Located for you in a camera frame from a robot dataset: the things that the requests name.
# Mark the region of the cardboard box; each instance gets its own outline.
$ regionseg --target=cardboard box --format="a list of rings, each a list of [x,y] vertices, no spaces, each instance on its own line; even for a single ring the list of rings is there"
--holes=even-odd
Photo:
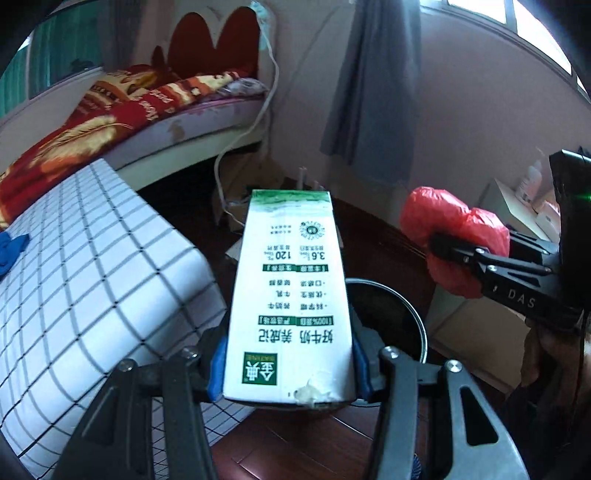
[[[223,394],[292,406],[355,399],[345,276],[328,192],[253,191]]]
[[[283,169],[271,159],[258,158],[257,153],[228,155],[220,163],[220,181],[228,211],[242,223],[246,220],[248,203],[253,189],[278,189],[283,184]],[[217,189],[212,194],[213,217],[219,225],[224,211]],[[242,230],[242,225],[228,217],[228,225],[232,232]]]

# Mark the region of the blue cloth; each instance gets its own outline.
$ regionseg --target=blue cloth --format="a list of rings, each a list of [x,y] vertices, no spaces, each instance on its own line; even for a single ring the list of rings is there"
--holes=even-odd
[[[418,459],[417,454],[414,454],[413,459],[413,472],[411,474],[411,480],[420,480],[423,469],[421,468],[421,460]]]
[[[8,232],[0,233],[0,280],[16,263],[21,252],[25,251],[29,241],[30,237],[28,235],[21,235],[11,239]]]

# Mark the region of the white grid mat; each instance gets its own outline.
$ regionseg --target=white grid mat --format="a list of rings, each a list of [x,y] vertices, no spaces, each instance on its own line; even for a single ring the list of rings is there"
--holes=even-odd
[[[104,160],[60,183],[8,229],[31,242],[0,282],[0,430],[36,478],[53,467],[121,358],[166,358],[225,304],[202,254]],[[155,473],[168,478],[154,400]],[[252,411],[204,405],[212,445]]]

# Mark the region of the white box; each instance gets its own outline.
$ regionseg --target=white box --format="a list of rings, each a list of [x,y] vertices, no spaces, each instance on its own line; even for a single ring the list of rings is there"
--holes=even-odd
[[[345,276],[328,192],[253,191],[223,394],[307,406],[355,399]]]
[[[550,202],[543,202],[535,222],[548,235],[551,242],[560,243],[560,212],[554,205]]]

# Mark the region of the electrical cable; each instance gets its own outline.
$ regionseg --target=electrical cable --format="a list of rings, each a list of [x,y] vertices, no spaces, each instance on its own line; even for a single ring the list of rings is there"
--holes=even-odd
[[[274,70],[275,70],[274,74],[275,75],[273,78],[273,85],[271,86],[271,90],[269,91],[269,95],[267,95],[267,98],[265,99],[265,102],[262,104],[261,110],[259,111],[259,113],[256,116],[252,125],[248,128],[248,130],[237,135],[236,138],[234,138],[234,140],[232,140],[225,148],[223,148],[222,151],[217,155],[215,162],[213,163],[213,175],[216,180],[217,193],[218,193],[218,195],[220,197],[220,201],[222,203],[222,209],[234,221],[238,222],[243,227],[244,227],[244,223],[241,222],[231,212],[228,211],[228,203],[226,202],[226,198],[224,197],[223,188],[222,188],[222,181],[220,180],[219,168],[220,168],[220,162],[221,162],[223,156],[226,153],[228,153],[232,149],[232,147],[234,147],[234,145],[236,145],[236,143],[238,143],[238,141],[241,138],[252,133],[252,131],[261,122],[267,109],[269,108],[269,105],[271,104],[271,101],[273,100],[273,97],[275,96],[275,93],[277,92],[277,86],[279,84],[279,65],[277,64],[277,61],[275,60],[275,57],[273,55],[273,47],[271,46],[271,42],[269,40],[269,37],[267,36],[267,33],[265,32],[265,25],[262,23],[262,21],[258,15],[256,16],[256,21],[259,25],[259,29],[261,30],[261,35],[263,36],[263,39],[265,40],[265,43],[267,44],[267,49],[269,50],[269,57],[271,58],[271,62],[273,63],[273,66],[274,66]]]

